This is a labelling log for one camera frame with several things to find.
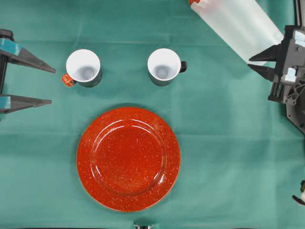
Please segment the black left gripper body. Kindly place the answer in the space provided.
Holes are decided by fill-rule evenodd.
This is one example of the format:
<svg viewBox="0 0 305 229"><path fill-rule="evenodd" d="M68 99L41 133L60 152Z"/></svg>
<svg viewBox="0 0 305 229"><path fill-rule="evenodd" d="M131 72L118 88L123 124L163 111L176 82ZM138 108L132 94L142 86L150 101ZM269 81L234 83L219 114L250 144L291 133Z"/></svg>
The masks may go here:
<svg viewBox="0 0 305 229"><path fill-rule="evenodd" d="M0 30L0 37L14 41L13 32L6 29ZM1 54L0 55L0 93L2 93L4 87L7 64L8 64L8 57Z"/></svg>

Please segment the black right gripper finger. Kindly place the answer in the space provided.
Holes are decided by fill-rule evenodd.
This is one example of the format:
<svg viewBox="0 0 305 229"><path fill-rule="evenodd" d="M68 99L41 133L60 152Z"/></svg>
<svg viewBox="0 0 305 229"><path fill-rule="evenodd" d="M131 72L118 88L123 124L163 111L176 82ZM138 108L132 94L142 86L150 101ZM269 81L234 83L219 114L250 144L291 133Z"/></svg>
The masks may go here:
<svg viewBox="0 0 305 229"><path fill-rule="evenodd" d="M273 45L266 50L252 56L249 61L251 62L279 62L283 63L283 58L281 57L281 45Z"/></svg>
<svg viewBox="0 0 305 229"><path fill-rule="evenodd" d="M259 75L261 75L266 80L269 80L273 83L279 82L279 78L278 78L275 68L254 65L254 64L248 64L248 67L250 67L252 70L257 72Z"/></svg>

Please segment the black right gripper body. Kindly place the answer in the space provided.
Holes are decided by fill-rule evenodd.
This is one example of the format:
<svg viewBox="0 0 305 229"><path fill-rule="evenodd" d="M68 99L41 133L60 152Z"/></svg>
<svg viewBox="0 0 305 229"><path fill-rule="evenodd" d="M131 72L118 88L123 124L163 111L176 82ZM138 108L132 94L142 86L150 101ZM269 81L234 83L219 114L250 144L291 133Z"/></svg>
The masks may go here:
<svg viewBox="0 0 305 229"><path fill-rule="evenodd" d="M286 118L303 134L305 133L305 80L295 86L273 83L269 101L285 104Z"/></svg>

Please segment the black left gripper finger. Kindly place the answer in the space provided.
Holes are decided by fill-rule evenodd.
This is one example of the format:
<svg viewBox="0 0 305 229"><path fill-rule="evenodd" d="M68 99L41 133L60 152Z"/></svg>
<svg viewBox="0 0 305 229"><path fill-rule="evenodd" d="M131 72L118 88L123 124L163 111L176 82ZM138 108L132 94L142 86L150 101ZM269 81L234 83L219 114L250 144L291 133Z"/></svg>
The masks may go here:
<svg viewBox="0 0 305 229"><path fill-rule="evenodd" d="M40 107L51 104L51 100L37 99L24 96L16 96L11 94L0 95L0 112L12 113L22 109L32 107Z"/></svg>
<svg viewBox="0 0 305 229"><path fill-rule="evenodd" d="M8 62L17 65L23 65L51 73L56 70L49 66L43 60L37 58L34 54L25 49L21 44L15 43L9 39L0 39L0 53L8 57Z"/></svg>

